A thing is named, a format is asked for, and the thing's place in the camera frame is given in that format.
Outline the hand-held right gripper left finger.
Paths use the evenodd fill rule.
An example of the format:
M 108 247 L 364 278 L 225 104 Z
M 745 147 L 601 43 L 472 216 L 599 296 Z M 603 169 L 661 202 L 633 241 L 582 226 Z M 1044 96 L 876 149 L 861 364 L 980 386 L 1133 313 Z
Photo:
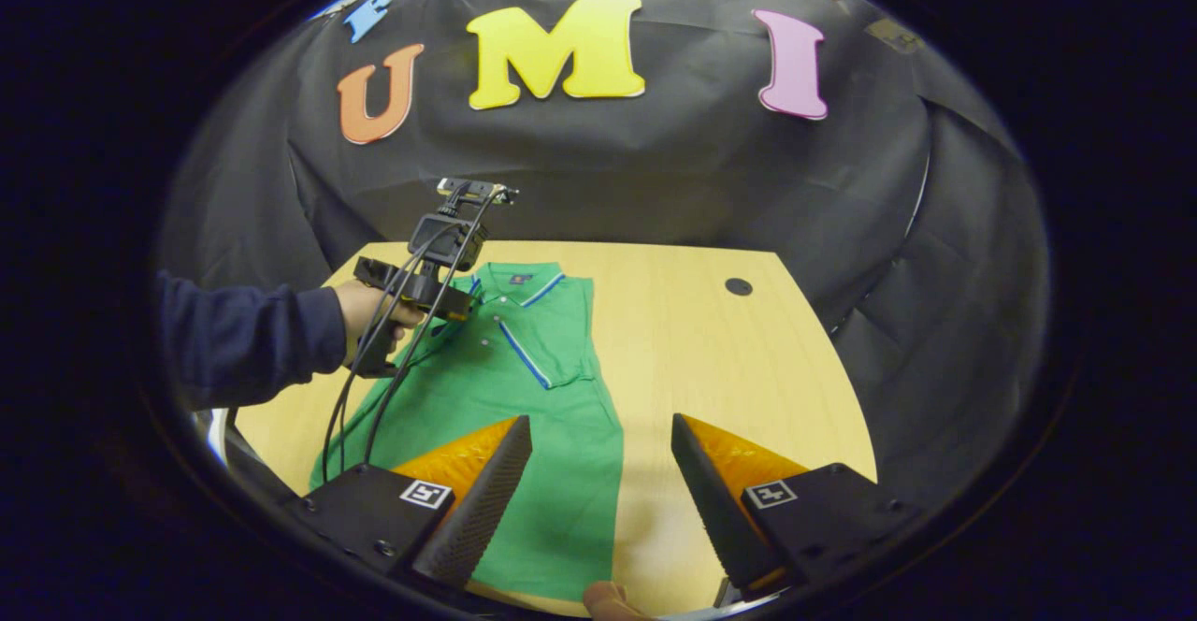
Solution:
M 464 587 L 531 452 L 529 418 L 506 418 L 391 470 L 354 465 L 281 506 L 334 552 L 385 579 Z

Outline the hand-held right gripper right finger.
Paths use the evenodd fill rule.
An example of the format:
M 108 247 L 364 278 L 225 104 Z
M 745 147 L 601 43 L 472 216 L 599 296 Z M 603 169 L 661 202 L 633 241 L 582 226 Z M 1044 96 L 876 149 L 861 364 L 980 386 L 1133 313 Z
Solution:
M 844 463 L 808 469 L 683 413 L 672 418 L 672 456 L 743 599 L 834 580 L 923 513 Z

